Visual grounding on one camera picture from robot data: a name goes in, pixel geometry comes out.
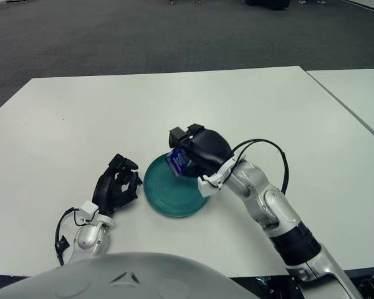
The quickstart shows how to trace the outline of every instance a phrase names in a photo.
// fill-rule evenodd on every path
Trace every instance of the teal plate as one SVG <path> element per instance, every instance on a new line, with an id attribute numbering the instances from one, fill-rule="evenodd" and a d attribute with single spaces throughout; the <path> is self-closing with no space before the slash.
<path id="1" fill-rule="evenodd" d="M 163 154 L 148 167 L 143 184 L 145 197 L 164 215 L 190 216 L 206 204 L 208 197 L 202 197 L 196 178 L 174 176 L 165 157 Z"/>

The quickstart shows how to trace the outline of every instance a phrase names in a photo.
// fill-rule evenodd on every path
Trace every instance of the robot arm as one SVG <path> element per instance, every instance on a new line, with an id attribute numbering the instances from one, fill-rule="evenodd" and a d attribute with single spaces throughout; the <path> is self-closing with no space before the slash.
<path id="1" fill-rule="evenodd" d="M 269 182 L 259 167 L 241 158 L 241 154 L 238 158 L 232 151 L 221 151 L 221 156 L 212 157 L 216 155 L 214 147 L 226 141 L 218 135 L 217 141 L 211 140 L 210 143 L 204 144 L 200 140 L 205 131 L 203 126 L 193 125 L 181 139 L 179 138 L 180 132 L 183 132 L 181 129 L 173 129 L 170 133 L 170 146 L 182 149 L 192 160 L 193 167 L 205 168 L 206 165 L 218 165 L 217 170 L 214 167 L 205 168 L 205 171 L 199 174 L 198 187 L 202 195 L 213 195 L 225 184 L 239 196 L 248 213 L 270 238 L 274 248 L 284 260 L 287 271 L 300 283 L 306 298 L 318 298 L 319 292 L 322 292 L 323 298 L 325 298 L 324 292 L 331 292 L 336 298 L 362 298 L 324 245 L 316 241 L 311 231 L 301 221 L 283 192 Z M 210 161 L 203 163 L 206 150 Z"/>

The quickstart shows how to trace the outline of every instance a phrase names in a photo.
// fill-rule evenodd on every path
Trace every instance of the robotic hand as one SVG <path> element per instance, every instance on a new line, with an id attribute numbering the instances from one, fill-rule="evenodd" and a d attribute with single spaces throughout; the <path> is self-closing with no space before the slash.
<path id="1" fill-rule="evenodd" d="M 112 214 L 136 199 L 137 186 L 143 184 L 135 171 L 137 169 L 136 163 L 116 154 L 98 179 L 93 200 L 86 201 L 80 209 L 72 207 L 64 213 L 55 232 L 55 251 L 61 265 L 64 264 L 62 253 L 70 247 L 64 236 L 59 239 L 62 219 L 73 212 L 75 225 L 81 227 L 74 238 L 74 251 L 69 263 L 104 254 L 110 243 L 109 230 L 115 227 Z M 82 218 L 81 224 L 76 220 L 76 212 Z"/>
<path id="2" fill-rule="evenodd" d="M 243 157 L 249 145 L 260 141 L 274 145 L 282 155 L 285 173 L 281 191 L 269 182 L 259 167 Z M 248 145 L 236 156 L 234 152 L 245 144 Z M 172 129 L 169 146 L 173 148 L 168 158 L 173 171 L 197 176 L 203 196 L 213 195 L 227 185 L 243 200 L 248 213 L 284 260 L 287 271 L 300 283 L 306 298 L 319 298 L 319 292 L 321 298 L 331 298 L 327 294 L 337 298 L 362 298 L 285 198 L 289 171 L 285 154 L 277 145 L 267 140 L 248 140 L 232 150 L 217 132 L 194 124 L 186 132 L 178 127 Z"/>

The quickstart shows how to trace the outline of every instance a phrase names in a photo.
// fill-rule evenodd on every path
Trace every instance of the black object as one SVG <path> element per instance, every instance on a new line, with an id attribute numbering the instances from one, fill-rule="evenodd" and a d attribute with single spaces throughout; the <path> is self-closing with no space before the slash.
<path id="1" fill-rule="evenodd" d="M 111 216 L 118 208 L 137 198 L 137 186 L 143 184 L 138 177 L 138 166 L 133 161 L 116 154 L 107 170 L 99 177 L 92 202 L 98 205 L 101 215 Z M 122 186 L 129 184 L 126 191 Z"/>
<path id="2" fill-rule="evenodd" d="M 183 174 L 212 175 L 233 156 L 228 142 L 217 132 L 193 124 L 187 132 L 177 127 L 170 130 L 170 148 L 182 147 L 195 166 Z"/>
<path id="3" fill-rule="evenodd" d="M 26 3 L 26 0 L 7 0 L 6 3 L 14 3 L 14 2 L 23 2 Z"/>
<path id="4" fill-rule="evenodd" d="M 263 5 L 270 9 L 280 10 L 289 6 L 290 0 L 245 0 L 248 5 Z"/>
<path id="5" fill-rule="evenodd" d="M 62 254 L 64 253 L 64 250 L 69 247 L 69 243 L 65 239 L 64 236 L 62 236 L 62 238 L 60 240 L 60 238 L 59 238 L 59 236 L 60 236 L 60 226 L 61 226 L 62 220 L 66 217 L 66 215 L 68 215 L 68 214 L 70 214 L 74 211 L 75 211 L 74 207 L 71 207 L 71 208 L 67 209 L 63 213 L 63 215 L 61 216 L 60 221 L 57 224 L 57 228 L 55 229 L 54 248 L 55 248 L 55 252 L 57 254 L 58 261 L 60 262 L 61 266 L 64 265 L 64 259 L 62 258 Z"/>
<path id="6" fill-rule="evenodd" d="M 270 238 L 274 248 L 287 265 L 294 266 L 315 257 L 321 249 L 311 231 L 303 222 L 289 232 Z"/>

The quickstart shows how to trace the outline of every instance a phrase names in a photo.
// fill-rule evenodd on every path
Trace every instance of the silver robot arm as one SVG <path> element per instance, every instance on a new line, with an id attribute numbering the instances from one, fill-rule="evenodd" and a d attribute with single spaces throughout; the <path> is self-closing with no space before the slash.
<path id="1" fill-rule="evenodd" d="M 200 191 L 204 195 L 218 192 L 222 185 L 217 183 L 223 181 L 235 162 L 234 156 L 218 173 L 199 178 Z M 242 159 L 225 185 L 242 199 L 248 213 L 270 238 L 305 298 L 362 298 L 325 246 L 316 241 L 284 194 L 259 167 Z"/>

